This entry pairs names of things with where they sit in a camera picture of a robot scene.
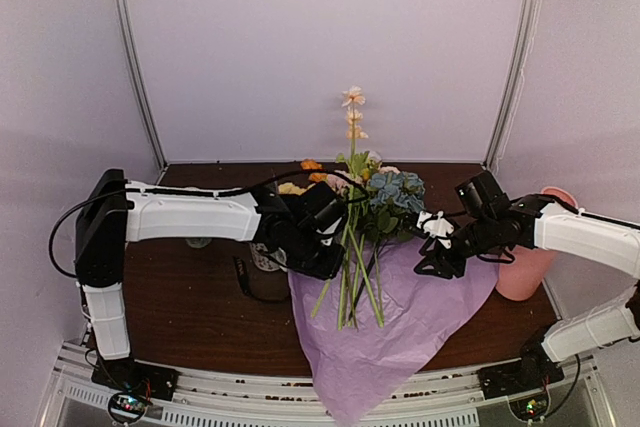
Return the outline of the artificial flower bunch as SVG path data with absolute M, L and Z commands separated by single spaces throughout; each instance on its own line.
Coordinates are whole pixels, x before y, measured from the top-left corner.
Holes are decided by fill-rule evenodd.
M 368 151 L 339 155 L 337 162 L 346 169 L 332 170 L 312 159 L 303 160 L 300 167 L 310 173 L 311 186 L 324 183 L 347 202 L 348 220 L 340 230 L 346 254 L 340 268 L 338 328 L 358 326 L 363 295 L 382 327 L 382 250 L 415 236 L 416 216 L 424 210 L 424 182 L 418 174 L 387 165 Z

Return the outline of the purple tissue paper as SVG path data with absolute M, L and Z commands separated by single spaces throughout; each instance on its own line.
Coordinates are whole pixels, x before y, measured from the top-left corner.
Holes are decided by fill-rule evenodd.
M 423 242 L 386 246 L 380 257 L 385 323 L 368 297 L 357 307 L 358 326 L 339 329 L 340 281 L 288 275 L 296 329 L 312 371 L 314 390 L 333 420 L 352 426 L 424 367 L 467 323 L 493 291 L 498 268 L 471 259 L 451 280 L 414 272 Z

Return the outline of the peach poppy flower stem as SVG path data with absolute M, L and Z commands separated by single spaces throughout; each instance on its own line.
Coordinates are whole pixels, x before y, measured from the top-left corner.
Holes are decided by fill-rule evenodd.
M 354 181 L 363 183 L 363 172 L 366 170 L 367 153 L 360 153 L 357 143 L 369 138 L 368 133 L 362 127 L 364 115 L 361 108 L 366 103 L 366 98 L 361 87 L 353 85 L 342 92 L 342 107 L 346 109 L 347 132 L 349 141 L 349 157 L 346 160 L 348 172 Z

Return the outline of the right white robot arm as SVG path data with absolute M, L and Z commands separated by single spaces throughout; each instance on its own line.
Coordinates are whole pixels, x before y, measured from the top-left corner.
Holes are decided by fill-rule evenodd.
M 633 279 L 639 277 L 639 227 L 578 209 L 556 196 L 531 194 L 515 200 L 499 195 L 493 201 L 474 201 L 466 208 L 472 220 L 460 227 L 442 213 L 420 213 L 417 227 L 425 243 L 418 275 L 443 279 L 464 275 L 466 262 L 492 251 L 509 254 L 516 246 L 571 254 L 594 261 Z M 519 387 L 535 387 L 551 371 L 551 363 L 639 338 L 639 289 L 576 317 L 551 325 L 524 346 L 513 366 Z

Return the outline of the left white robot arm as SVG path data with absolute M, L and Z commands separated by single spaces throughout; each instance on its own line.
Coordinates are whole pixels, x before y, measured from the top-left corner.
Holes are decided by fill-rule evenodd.
M 227 239 L 262 244 L 285 256 L 287 270 L 334 278 L 345 249 L 337 241 L 347 206 L 330 187 L 280 194 L 273 181 L 231 190 L 149 185 L 110 169 L 76 219 L 75 275 L 84 292 L 106 376 L 123 391 L 144 371 L 131 358 L 123 278 L 128 244 L 165 238 Z

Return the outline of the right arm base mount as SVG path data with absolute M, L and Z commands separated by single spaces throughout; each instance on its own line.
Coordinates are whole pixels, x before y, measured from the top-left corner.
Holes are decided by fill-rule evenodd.
M 551 412 L 549 388 L 564 378 L 563 370 L 554 365 L 538 371 L 535 367 L 525 367 L 522 361 L 484 367 L 478 371 L 484 398 L 506 397 L 510 412 L 525 423 L 541 421 Z

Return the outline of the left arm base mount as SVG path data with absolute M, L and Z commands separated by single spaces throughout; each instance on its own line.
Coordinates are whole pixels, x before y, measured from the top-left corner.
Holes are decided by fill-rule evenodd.
M 129 373 L 96 368 L 91 381 L 114 390 L 107 400 L 109 416 L 117 423 L 132 424 L 159 413 L 158 401 L 173 399 L 178 377 L 175 369 L 136 364 Z

